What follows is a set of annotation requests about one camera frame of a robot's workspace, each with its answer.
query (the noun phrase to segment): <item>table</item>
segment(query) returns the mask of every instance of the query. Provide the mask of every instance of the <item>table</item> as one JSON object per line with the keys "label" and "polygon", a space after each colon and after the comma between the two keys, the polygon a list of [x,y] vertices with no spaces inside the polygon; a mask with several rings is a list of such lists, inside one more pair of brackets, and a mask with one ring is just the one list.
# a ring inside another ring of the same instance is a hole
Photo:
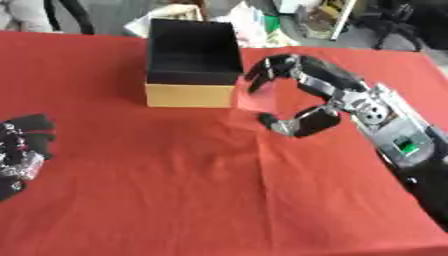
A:
{"label": "table", "polygon": [[[448,129],[448,84],[423,55],[242,50],[247,67],[296,52],[396,88]],[[448,237],[345,118],[292,140],[236,109],[144,104],[145,42],[0,33],[0,118],[47,113],[56,157],[0,204],[0,254],[447,255]],[[279,112],[319,100],[276,86]]]}

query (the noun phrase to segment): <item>background clutter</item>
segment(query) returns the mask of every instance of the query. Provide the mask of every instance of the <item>background clutter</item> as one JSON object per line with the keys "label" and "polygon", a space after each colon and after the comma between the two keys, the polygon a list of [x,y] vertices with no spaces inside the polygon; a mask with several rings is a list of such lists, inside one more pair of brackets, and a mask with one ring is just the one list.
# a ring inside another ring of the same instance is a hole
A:
{"label": "background clutter", "polygon": [[[171,4],[150,11],[145,16],[126,24],[124,28],[131,35],[148,38],[151,20],[154,18],[205,20],[197,5]],[[240,47],[273,48],[300,45],[281,31],[278,17],[265,15],[245,1],[235,6],[228,15],[210,21],[231,23]]]}

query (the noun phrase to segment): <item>black robotic glove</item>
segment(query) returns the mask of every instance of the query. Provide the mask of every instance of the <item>black robotic glove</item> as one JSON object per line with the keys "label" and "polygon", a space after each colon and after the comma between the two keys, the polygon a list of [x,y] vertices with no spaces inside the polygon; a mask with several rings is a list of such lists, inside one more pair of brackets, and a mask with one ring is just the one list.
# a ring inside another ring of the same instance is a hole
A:
{"label": "black robotic glove", "polygon": [[0,201],[26,187],[43,162],[52,157],[48,144],[55,139],[54,124],[43,114],[0,123]]}
{"label": "black robotic glove", "polygon": [[428,215],[448,232],[448,137],[434,126],[430,126],[426,134],[434,141],[434,154],[416,166],[400,169],[380,152],[378,155]]}

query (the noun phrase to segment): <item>floor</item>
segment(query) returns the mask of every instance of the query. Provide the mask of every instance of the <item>floor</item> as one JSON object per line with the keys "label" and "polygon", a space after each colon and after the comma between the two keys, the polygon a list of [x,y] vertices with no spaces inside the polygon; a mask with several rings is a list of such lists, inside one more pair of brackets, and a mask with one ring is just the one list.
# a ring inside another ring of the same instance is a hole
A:
{"label": "floor", "polygon": [[[149,10],[161,6],[167,0],[80,0],[91,15],[99,34],[123,35],[123,25],[147,13]],[[206,0],[210,16],[226,14],[241,0]],[[275,13],[272,0],[247,0],[249,4],[256,6],[265,13]],[[60,4],[57,6],[57,15],[66,33],[79,33],[79,29],[73,18]],[[297,31],[297,25],[290,16],[281,16],[283,31],[302,45],[322,47],[344,48],[370,48],[374,42],[373,33],[368,29],[352,28],[349,32],[340,36],[336,42],[327,40],[313,40],[303,38]],[[406,50],[412,49],[411,45],[400,38],[392,36],[386,42],[388,49]],[[448,52],[432,50],[425,47],[423,52],[427,54],[435,64],[448,76]]]}

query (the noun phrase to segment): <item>black box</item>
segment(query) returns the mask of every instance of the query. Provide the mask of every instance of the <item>black box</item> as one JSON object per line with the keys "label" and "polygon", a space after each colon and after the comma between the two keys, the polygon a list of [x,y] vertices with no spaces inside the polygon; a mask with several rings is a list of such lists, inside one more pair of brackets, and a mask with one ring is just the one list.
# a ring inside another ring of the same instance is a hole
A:
{"label": "black box", "polygon": [[147,83],[234,85],[242,73],[230,23],[151,21]]}

